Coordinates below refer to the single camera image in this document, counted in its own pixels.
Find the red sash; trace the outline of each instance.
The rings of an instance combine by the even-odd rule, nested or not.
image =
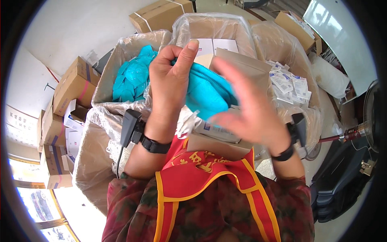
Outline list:
[[[241,193],[246,194],[263,239],[280,242],[277,218],[254,172],[254,149],[241,160],[229,161],[207,151],[186,152],[187,141],[183,141],[183,149],[175,153],[163,170],[156,172],[158,211],[154,242],[169,240],[180,201],[199,195],[222,175],[226,175]]]

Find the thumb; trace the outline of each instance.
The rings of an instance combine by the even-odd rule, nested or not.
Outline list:
[[[176,64],[173,66],[173,73],[177,77],[186,77],[188,76],[191,66],[196,57],[197,51],[199,49],[199,40],[192,39],[184,47],[177,57]]]
[[[246,127],[240,116],[228,112],[215,114],[210,118],[210,122],[211,124],[221,126],[238,136],[240,136],[239,134],[244,133]]]

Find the chair leg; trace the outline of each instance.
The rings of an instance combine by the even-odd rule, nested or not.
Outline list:
[[[196,2],[192,2],[193,10],[196,12]]]

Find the wrist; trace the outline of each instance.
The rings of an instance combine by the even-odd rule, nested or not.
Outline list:
[[[268,145],[269,152],[272,156],[280,156],[282,152],[286,151],[291,145],[291,138],[289,132],[285,132],[277,136],[275,140]]]
[[[144,135],[160,144],[167,144],[175,135],[179,112],[152,110],[145,125]]]

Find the black wristband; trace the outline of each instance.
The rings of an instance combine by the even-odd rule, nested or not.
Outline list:
[[[287,161],[288,159],[290,159],[293,153],[294,153],[293,145],[290,144],[289,148],[284,152],[282,152],[280,156],[272,156],[272,159],[276,161]]]
[[[169,144],[160,144],[153,139],[149,139],[145,135],[141,139],[142,146],[149,152],[154,154],[166,154],[168,153],[169,148],[171,147],[172,142]]]

